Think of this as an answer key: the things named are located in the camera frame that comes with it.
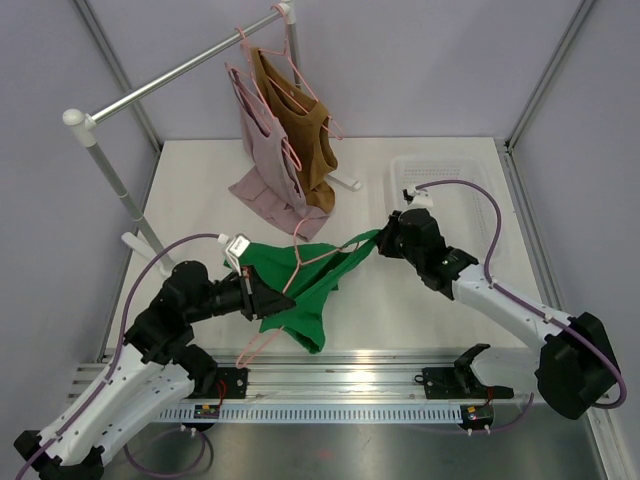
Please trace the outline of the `green tank top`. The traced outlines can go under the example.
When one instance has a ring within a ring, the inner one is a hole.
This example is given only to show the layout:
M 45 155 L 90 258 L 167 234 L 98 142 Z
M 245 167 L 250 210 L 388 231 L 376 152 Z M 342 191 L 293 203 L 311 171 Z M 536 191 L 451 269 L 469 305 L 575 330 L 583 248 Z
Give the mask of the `green tank top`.
M 360 233 L 343 246 L 306 243 L 276 247 L 252 243 L 242 255 L 241 266 L 253 266 L 273 289 L 293 299 L 289 311 L 267 317 L 259 332 L 282 330 L 308 353 L 321 352 L 326 343 L 323 310 L 339 281 L 355 270 L 374 250 L 378 229 Z

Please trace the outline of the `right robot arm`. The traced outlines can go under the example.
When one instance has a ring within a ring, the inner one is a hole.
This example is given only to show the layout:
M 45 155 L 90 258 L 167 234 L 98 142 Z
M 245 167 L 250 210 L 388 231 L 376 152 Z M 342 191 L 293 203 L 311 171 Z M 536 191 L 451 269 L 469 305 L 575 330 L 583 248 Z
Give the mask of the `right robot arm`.
M 446 244 L 437 221 L 424 208 L 393 212 L 374 238 L 380 255 L 408 262 L 422 283 L 514 335 L 528 353 L 493 356 L 488 350 L 454 371 L 456 389 L 476 396 L 487 386 L 537 393 L 558 414 L 577 419 L 604 407 L 602 397 L 626 388 L 603 323 L 584 312 L 572 316 L 524 299 L 491 280 L 485 265 Z

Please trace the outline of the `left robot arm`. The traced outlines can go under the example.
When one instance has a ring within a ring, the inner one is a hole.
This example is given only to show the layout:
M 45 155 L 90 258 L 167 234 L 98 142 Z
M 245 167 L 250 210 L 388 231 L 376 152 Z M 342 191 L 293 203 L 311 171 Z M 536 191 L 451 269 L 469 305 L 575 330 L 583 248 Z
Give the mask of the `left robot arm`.
M 251 266 L 212 281 L 200 262 L 177 264 L 75 402 L 49 426 L 15 440 L 25 467 L 41 479 L 101 478 L 117 452 L 161 412 L 190 395 L 215 392 L 218 365 L 194 344 L 194 323 L 235 312 L 264 319 L 295 305 Z

